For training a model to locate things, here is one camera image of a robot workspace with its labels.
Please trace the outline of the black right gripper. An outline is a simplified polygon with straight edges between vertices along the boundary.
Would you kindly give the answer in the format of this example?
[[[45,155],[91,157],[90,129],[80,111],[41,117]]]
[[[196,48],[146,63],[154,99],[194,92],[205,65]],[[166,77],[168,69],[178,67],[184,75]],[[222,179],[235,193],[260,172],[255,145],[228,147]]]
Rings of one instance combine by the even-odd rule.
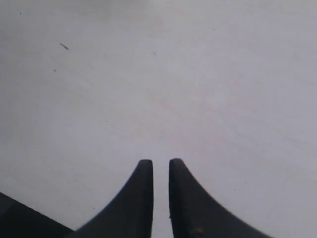
[[[0,194],[0,236],[2,238],[65,238],[70,228]]]

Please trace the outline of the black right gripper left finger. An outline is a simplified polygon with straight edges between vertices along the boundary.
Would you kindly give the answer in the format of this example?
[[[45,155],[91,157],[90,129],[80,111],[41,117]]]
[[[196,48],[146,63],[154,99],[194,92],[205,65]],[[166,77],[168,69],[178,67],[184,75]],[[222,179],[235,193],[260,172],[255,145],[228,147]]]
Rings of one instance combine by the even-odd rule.
[[[153,209],[153,163],[140,160],[116,197],[70,237],[150,238]]]

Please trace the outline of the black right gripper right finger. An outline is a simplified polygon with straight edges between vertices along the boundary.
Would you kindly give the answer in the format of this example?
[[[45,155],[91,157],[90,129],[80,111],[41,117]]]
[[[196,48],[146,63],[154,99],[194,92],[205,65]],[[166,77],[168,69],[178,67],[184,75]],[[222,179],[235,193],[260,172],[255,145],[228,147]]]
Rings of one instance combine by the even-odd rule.
[[[175,238],[267,238],[213,199],[181,159],[169,161],[169,210]]]

